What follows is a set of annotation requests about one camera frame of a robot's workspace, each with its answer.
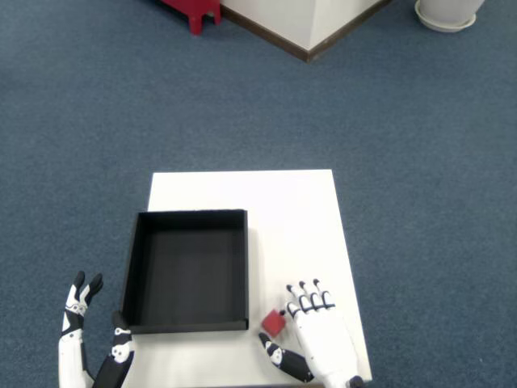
white tabletop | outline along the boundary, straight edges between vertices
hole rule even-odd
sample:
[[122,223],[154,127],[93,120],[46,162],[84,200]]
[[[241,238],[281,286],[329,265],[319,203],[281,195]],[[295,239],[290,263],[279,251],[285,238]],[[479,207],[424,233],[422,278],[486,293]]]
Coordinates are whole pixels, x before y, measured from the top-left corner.
[[[286,284],[315,277],[344,312],[359,373],[371,380],[331,170],[155,173],[149,211],[189,209],[248,211],[250,329],[135,335],[124,387],[299,386],[271,364],[257,334],[289,299]],[[301,352],[290,325],[275,341]]]

brown baseboard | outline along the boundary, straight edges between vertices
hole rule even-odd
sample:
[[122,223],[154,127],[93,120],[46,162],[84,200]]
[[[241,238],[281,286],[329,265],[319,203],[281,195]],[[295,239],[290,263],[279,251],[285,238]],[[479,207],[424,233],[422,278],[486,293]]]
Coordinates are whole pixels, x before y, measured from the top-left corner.
[[339,28],[334,34],[323,40],[320,44],[313,47],[310,50],[307,50],[298,44],[291,42],[278,35],[277,33],[268,30],[267,28],[261,26],[260,24],[254,22],[251,19],[248,19],[241,14],[230,10],[227,6],[221,5],[221,13],[228,20],[238,24],[241,27],[244,27],[246,30],[253,32],[255,35],[260,36],[264,40],[267,40],[269,43],[274,44],[277,47],[280,47],[284,51],[292,54],[293,56],[301,59],[305,62],[311,62],[316,57],[319,57],[321,53],[327,50],[329,47],[333,46],[338,40],[343,38],[345,35],[349,34],[352,30],[361,25],[366,19],[375,14],[380,8],[388,5],[392,0],[380,0],[370,8],[368,8],[365,12],[355,17],[353,20],[345,24],[343,27]]

robotic hand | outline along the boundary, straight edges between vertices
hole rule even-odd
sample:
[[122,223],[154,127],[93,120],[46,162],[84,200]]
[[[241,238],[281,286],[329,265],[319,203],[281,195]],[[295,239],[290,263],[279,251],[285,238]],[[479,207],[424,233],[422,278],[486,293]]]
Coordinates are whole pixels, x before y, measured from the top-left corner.
[[120,388],[129,371],[134,355],[131,331],[120,313],[116,311],[112,318],[116,328],[113,347],[94,381],[86,365],[82,329],[84,315],[91,304],[91,299],[103,287],[103,276],[98,274],[80,292],[83,283],[84,272],[80,271],[66,299],[63,327],[59,340],[59,387]]
[[363,387],[354,345],[330,293],[317,279],[313,285],[301,281],[300,288],[292,285],[287,288],[297,304],[289,302],[286,310],[293,319],[296,337],[306,358],[282,349],[260,333],[273,365],[303,382],[316,377],[326,388]]

open box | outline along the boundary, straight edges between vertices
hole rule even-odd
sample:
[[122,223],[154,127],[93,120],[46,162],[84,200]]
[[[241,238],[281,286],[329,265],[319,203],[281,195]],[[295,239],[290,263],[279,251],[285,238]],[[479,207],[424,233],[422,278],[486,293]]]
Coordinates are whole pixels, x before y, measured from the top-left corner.
[[248,328],[245,210],[139,213],[122,315],[135,334]]

red block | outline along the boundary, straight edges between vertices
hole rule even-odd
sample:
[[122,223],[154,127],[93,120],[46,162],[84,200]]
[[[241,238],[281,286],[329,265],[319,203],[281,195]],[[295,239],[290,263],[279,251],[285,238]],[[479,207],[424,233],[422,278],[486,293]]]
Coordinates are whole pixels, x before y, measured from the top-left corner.
[[285,319],[278,311],[272,310],[262,321],[262,327],[271,337],[276,337],[285,327]]
[[219,0],[162,0],[165,4],[188,16],[191,33],[201,33],[203,15],[212,12],[215,24],[221,22],[221,6]]

